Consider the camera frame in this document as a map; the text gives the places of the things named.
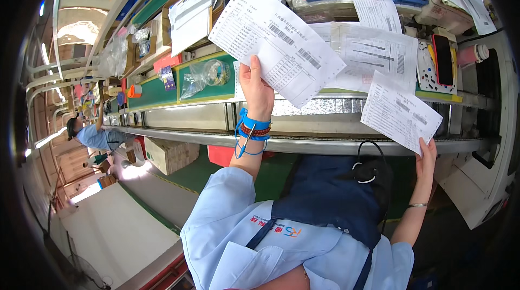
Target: woman's right hand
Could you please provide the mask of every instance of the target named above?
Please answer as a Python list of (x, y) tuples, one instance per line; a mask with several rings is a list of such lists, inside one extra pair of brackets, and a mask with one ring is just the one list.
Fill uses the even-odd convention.
[(417, 182), (432, 183), (435, 160), (437, 159), (437, 147), (433, 138), (426, 145), (423, 138), (419, 138), (419, 145), (423, 152), (423, 157), (415, 154), (415, 169), (417, 170)]
[(248, 118), (260, 122), (271, 120), (275, 91), (261, 78), (260, 60), (251, 56), (251, 67), (240, 64), (240, 86), (248, 102)]

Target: plastic bag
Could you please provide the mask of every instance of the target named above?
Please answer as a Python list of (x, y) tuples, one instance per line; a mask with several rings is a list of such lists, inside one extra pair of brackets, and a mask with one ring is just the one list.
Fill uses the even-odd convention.
[(132, 35), (132, 42), (139, 46), (139, 56), (142, 58), (150, 52), (151, 27), (145, 27)]
[(93, 65), (98, 66), (98, 77), (121, 77), (126, 68), (126, 53), (128, 52), (128, 40), (126, 37), (130, 31), (123, 27), (114, 38), (101, 51)]
[(229, 65), (219, 60), (190, 64), (190, 73), (183, 78), (180, 99), (184, 100), (202, 91), (206, 86), (221, 86), (229, 81)]

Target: clipboard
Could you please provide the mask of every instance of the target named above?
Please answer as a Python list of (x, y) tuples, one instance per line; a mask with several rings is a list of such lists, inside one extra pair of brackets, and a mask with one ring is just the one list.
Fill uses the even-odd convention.
[(180, 0), (170, 8), (172, 57), (209, 35), (212, 13), (213, 0)]
[[(161, 26), (162, 26), (162, 41), (164, 46), (172, 46), (172, 39), (171, 39), (171, 26), (170, 26), (170, 19), (168, 17), (169, 14), (169, 8), (179, 2), (180, 0), (169, 0), (167, 1), (163, 8), (162, 8), (162, 15), (161, 15)], [(217, 0), (216, 4), (213, 7), (212, 11), (212, 17), (211, 17), (211, 26), (210, 30), (213, 28), (214, 21), (218, 19), (222, 11), (224, 10), (224, 2), (223, 0)], [(204, 43), (207, 43), (207, 40), (201, 40), (196, 46), (203, 45)]]

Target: worker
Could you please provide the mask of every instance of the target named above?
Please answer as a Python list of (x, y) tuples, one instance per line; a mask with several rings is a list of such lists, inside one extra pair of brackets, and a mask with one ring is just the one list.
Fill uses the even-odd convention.
[(92, 167), (94, 165), (99, 165), (100, 163), (104, 162), (108, 158), (107, 153), (104, 153), (101, 155), (95, 155), (94, 157), (92, 157), (93, 154), (94, 153), (90, 154), (90, 156), (88, 156), (87, 160), (83, 163), (84, 168)]
[(103, 126), (103, 102), (99, 105), (99, 116), (95, 124), (83, 127), (83, 122), (77, 118), (67, 121), (69, 139), (76, 138), (89, 148), (113, 151), (122, 143), (132, 141), (136, 136), (119, 131), (107, 131)]
[[(239, 74), (248, 104), (239, 128), (250, 132), (256, 125), (253, 135), (261, 139), (269, 131), (274, 91), (261, 79), (257, 56), (251, 56), (250, 68), (240, 64)], [(417, 183), (390, 240), (378, 230), (389, 203), (380, 188), (391, 180), (384, 166), (375, 164), (375, 179), (349, 180), (345, 176), (370, 162), (353, 169), (355, 157), (304, 156), (286, 196), (255, 203), (265, 144), (248, 140), (239, 156), (245, 141), (239, 138), (229, 167), (209, 178), (180, 233), (198, 290), (407, 287), (432, 189), (433, 140), (426, 145), (420, 139)], [(361, 172), (367, 171), (374, 174), (374, 167)]]

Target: red box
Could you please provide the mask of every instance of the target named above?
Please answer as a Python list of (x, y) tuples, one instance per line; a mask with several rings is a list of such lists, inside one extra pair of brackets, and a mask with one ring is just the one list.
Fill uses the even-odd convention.
[[(231, 158), (235, 155), (235, 149), (230, 148), (228, 146), (217, 146), (217, 145), (208, 145), (207, 146), (207, 156), (210, 159), (210, 162), (213, 164), (217, 164), (222, 167), (229, 167), (229, 163), (231, 162)], [(275, 153), (271, 151), (264, 151), (262, 154), (262, 161), (265, 158), (274, 157)]]

